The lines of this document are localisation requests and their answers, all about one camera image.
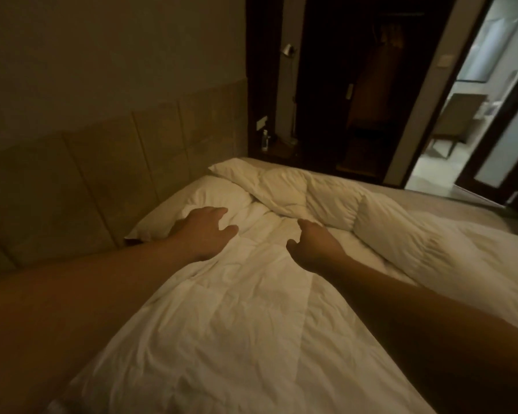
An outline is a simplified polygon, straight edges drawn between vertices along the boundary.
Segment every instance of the hand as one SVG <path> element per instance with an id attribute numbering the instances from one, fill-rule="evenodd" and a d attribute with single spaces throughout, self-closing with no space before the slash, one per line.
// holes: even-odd
<path id="1" fill-rule="evenodd" d="M 301 228 L 299 242 L 289 239 L 286 249 L 303 269 L 321 274 L 329 264 L 346 257 L 341 244 L 328 229 L 304 219 L 298 219 L 297 223 Z"/>
<path id="2" fill-rule="evenodd" d="M 193 262 L 209 260 L 219 254 L 237 233 L 238 227 L 230 225 L 219 229 L 219 221 L 227 208 L 194 209 L 184 219 L 174 223 L 169 238 L 178 238 L 189 252 Z"/>

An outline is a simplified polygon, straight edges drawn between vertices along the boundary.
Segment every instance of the forearm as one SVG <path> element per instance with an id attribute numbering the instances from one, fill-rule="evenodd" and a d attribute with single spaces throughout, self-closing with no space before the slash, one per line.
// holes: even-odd
<path id="1" fill-rule="evenodd" d="M 518 410 L 518 328 L 349 257 L 319 274 L 435 408 Z"/>
<path id="2" fill-rule="evenodd" d="M 41 409 L 192 261 L 167 238 L 0 278 L 0 412 Z"/>

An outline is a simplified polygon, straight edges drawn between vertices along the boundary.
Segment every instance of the open door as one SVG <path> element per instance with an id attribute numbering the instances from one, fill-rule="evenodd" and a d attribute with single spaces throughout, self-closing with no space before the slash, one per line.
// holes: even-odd
<path id="1" fill-rule="evenodd" d="M 455 184 L 518 210 L 518 81 Z"/>

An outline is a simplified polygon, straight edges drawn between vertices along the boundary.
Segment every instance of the upholstered headboard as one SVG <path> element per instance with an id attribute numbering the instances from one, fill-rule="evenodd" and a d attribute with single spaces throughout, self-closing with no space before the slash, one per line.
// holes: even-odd
<path id="1" fill-rule="evenodd" d="M 122 247 L 208 166 L 245 155 L 245 80 L 0 151 L 0 271 Z"/>

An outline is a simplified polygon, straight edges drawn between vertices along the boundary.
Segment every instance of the bottle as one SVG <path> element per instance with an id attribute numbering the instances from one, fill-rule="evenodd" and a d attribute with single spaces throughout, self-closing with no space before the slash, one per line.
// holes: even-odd
<path id="1" fill-rule="evenodd" d="M 268 151 L 268 132 L 266 129 L 263 131 L 263 137 L 261 138 L 261 151 Z"/>

